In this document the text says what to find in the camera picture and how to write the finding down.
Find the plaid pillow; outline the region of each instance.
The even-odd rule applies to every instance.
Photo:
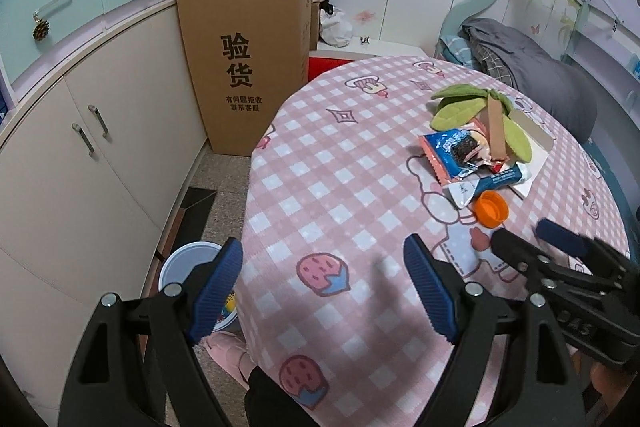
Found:
[[[511,71],[509,71],[509,68],[504,64],[502,59],[498,57],[498,55],[475,39],[471,39],[469,41],[469,45],[471,46],[471,51],[473,52],[474,57],[480,63],[480,71],[488,74],[496,80],[500,80],[501,83],[506,84],[509,87],[517,89],[513,82]]]
[[[444,48],[442,55],[453,64],[459,64],[472,70],[481,71],[480,64],[474,58],[469,42],[457,35],[445,35],[440,38]]]

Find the green plush leaves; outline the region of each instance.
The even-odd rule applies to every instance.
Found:
[[[454,102],[462,102],[463,100],[477,100],[477,96],[448,96],[447,98],[443,98],[440,100],[438,104],[438,108],[436,109],[436,114],[443,108],[447,107],[450,103]]]
[[[513,111],[513,103],[511,103],[511,100],[509,100],[501,92],[497,92],[497,95],[498,95],[498,100],[502,102],[502,107],[504,108],[504,110],[507,112],[507,115],[508,115],[511,111]]]
[[[452,96],[480,96],[486,98],[487,91],[486,89],[480,89],[479,87],[470,86],[469,84],[454,84],[453,86],[445,87],[433,93],[431,100],[450,98]]]
[[[507,145],[520,160],[529,163],[533,156],[529,138],[520,126],[511,121],[507,115],[502,115],[502,120],[504,122],[504,139]]]
[[[472,98],[449,103],[436,113],[436,116],[431,120],[431,127],[436,131],[455,129],[468,123],[485,107],[485,98]]]

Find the gray blanket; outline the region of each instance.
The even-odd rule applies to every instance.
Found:
[[[471,19],[462,27],[469,38],[502,59],[515,89],[558,120],[578,142],[588,140],[598,108],[580,70],[551,58],[525,34],[493,19]]]

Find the blue gripper pad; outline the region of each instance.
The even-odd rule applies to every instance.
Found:
[[[431,255],[423,253],[413,236],[410,235],[404,240],[404,265],[427,311],[431,325],[436,333],[453,343],[458,337],[455,304],[436,270],[431,266],[430,259]]]
[[[540,219],[536,225],[536,237],[579,259],[587,255],[589,248],[582,236],[549,219]]]
[[[203,286],[191,309],[191,328],[188,335],[195,344],[213,331],[226,298],[234,288],[242,269],[240,241],[227,241],[218,255],[222,254],[223,258]]]

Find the pink checkered tablecloth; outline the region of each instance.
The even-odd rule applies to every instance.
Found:
[[[284,103],[252,156],[236,285],[252,357],[322,427],[413,426],[444,370],[452,347],[404,269],[407,235],[419,233],[436,258],[495,295],[526,295],[524,278],[490,252],[490,230],[444,198],[416,139],[431,132],[431,93],[457,82],[511,95],[556,137],[524,201],[501,189],[507,229],[533,242],[532,225],[548,217],[628,249],[593,162],[515,90],[423,57],[369,58],[322,74]],[[472,236],[487,248],[474,251]],[[499,366],[497,347],[471,424],[487,413]]]

